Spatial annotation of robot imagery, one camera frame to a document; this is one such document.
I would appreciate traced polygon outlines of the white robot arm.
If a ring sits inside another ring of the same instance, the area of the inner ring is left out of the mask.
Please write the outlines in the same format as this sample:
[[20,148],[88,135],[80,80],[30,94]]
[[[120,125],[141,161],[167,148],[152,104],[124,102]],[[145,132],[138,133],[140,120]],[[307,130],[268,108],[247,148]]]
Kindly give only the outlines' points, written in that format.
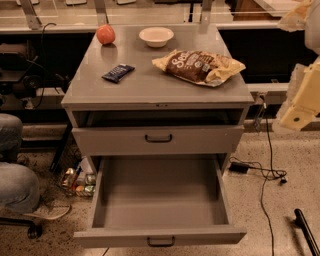
[[[320,0],[297,1],[297,7],[287,13],[278,26],[289,32],[303,30],[306,47],[320,56]],[[273,129],[299,131],[320,113],[319,58],[309,66],[295,66],[286,96]]]

